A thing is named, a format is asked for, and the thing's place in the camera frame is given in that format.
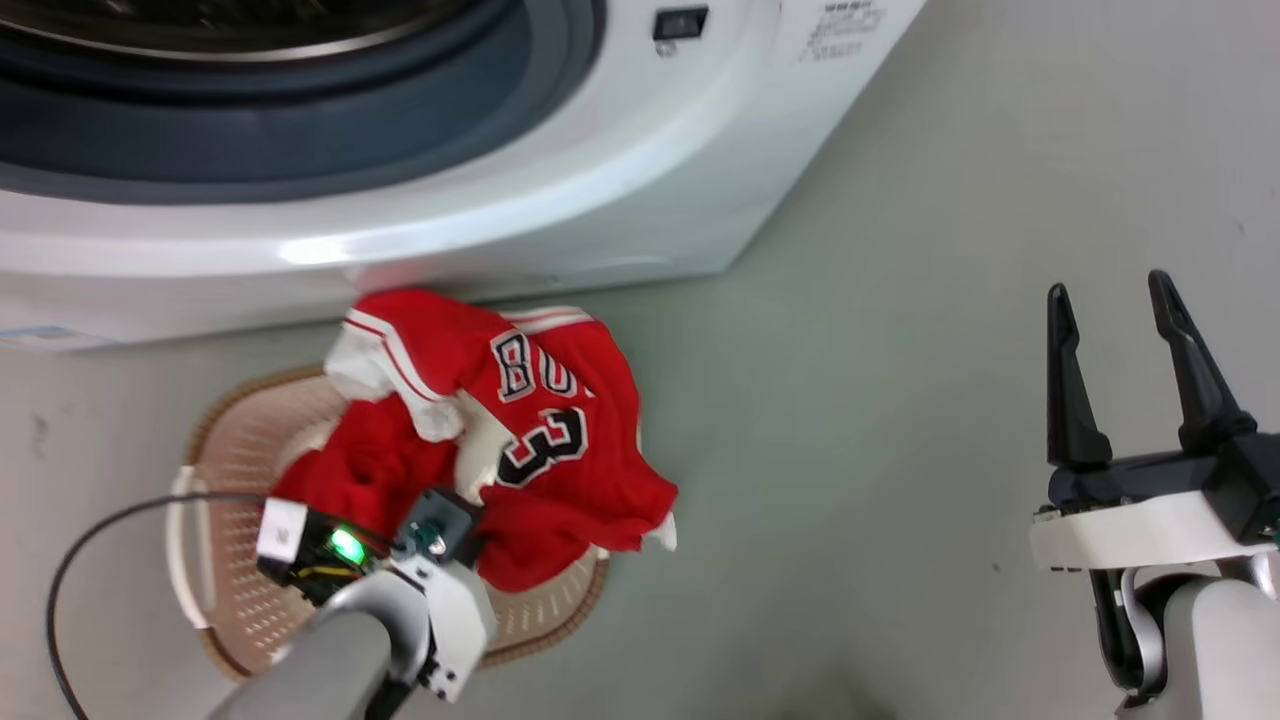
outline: label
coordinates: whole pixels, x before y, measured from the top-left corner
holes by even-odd
[[[262,527],[257,529],[257,556],[293,565],[307,525],[307,506],[278,497],[262,507]]]
[[[886,13],[874,0],[824,5],[799,61],[822,63],[856,55],[863,49],[863,38],[876,32]]]
[[[20,347],[23,350],[59,352],[63,350],[102,347],[104,345],[115,345],[115,341],[106,340],[105,337],[79,333],[58,325],[0,331],[0,347]]]

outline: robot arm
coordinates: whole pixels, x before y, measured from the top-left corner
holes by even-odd
[[[1142,720],[1272,717],[1280,605],[1270,555],[1280,520],[1280,436],[1257,433],[1162,272],[1148,278],[1183,406],[1181,451],[1112,460],[1075,359],[1066,288],[1048,296],[1051,503],[1032,523],[1036,561],[1087,571],[1103,661]],[[1138,570],[1213,561],[1220,577]]]
[[[419,685],[456,701],[497,630],[484,580],[463,561],[475,523],[465,507],[439,491],[419,498],[383,568],[326,597],[284,657],[210,720],[387,720]],[[300,553],[317,552],[302,547],[316,537],[306,515],[268,505],[259,562],[269,575],[288,578]]]

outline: white stripe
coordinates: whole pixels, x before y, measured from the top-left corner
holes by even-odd
[[[387,348],[390,350],[392,359],[394,360],[394,365],[399,368],[401,375],[406,380],[408,380],[410,386],[412,386],[413,389],[416,389],[420,393],[425,395],[430,400],[435,400],[435,401],[444,400],[444,396],[442,396],[440,393],[438,393],[434,389],[431,389],[426,384],[426,382],[424,382],[422,378],[419,377],[419,374],[417,374],[417,366],[413,365],[413,360],[410,357],[408,350],[404,347],[404,343],[401,341],[399,332],[396,331],[396,325],[388,323],[387,320],[383,320],[381,318],[375,318],[374,315],[370,315],[369,313],[362,313],[360,310],[356,310],[355,307],[352,307],[347,313],[347,318],[349,318],[349,319],[352,319],[352,320],[355,320],[355,322],[357,322],[357,323],[360,323],[362,325],[369,325],[370,328],[374,328],[378,332],[383,333],[383,340],[385,340],[384,347],[387,347]],[[353,327],[353,325],[348,325],[348,328],[351,328],[353,331],[360,331],[361,329],[361,328],[357,328],[357,327]]]
[[[532,310],[520,310],[516,313],[498,313],[508,323],[516,323],[520,320],[526,320],[529,318],[536,318],[539,315],[563,315],[563,314],[577,314],[585,315],[581,307],[572,307],[570,305],[557,305],[553,307],[535,307]]]
[[[564,325],[576,325],[577,323],[589,323],[594,318],[588,314],[579,315],[553,315],[541,320],[532,320],[527,323],[512,323],[516,329],[525,334],[538,334],[540,332],[547,332],[554,328],[562,328]]]

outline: red fabric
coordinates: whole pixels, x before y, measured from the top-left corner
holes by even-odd
[[[515,436],[499,484],[481,491],[488,542],[476,570],[495,588],[530,589],[591,544],[639,550],[671,511],[677,489],[640,456],[640,396],[599,322],[572,309],[508,320],[404,290],[361,300],[347,327],[394,336],[380,343],[388,365],[442,396],[465,389]],[[422,489],[452,482],[453,448],[420,439],[398,396],[353,402],[273,495],[392,534]]]
[[[457,446],[419,439],[399,396],[347,407],[323,450],[298,457],[271,495],[392,537],[426,488],[447,480]]]

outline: clothing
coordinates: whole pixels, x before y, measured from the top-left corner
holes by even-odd
[[[348,313],[325,370],[351,409],[273,495],[393,534],[422,489],[453,482],[485,505],[476,571],[504,592],[593,544],[639,550],[662,527],[673,543],[677,489],[640,455],[630,366],[581,310],[375,295]]]

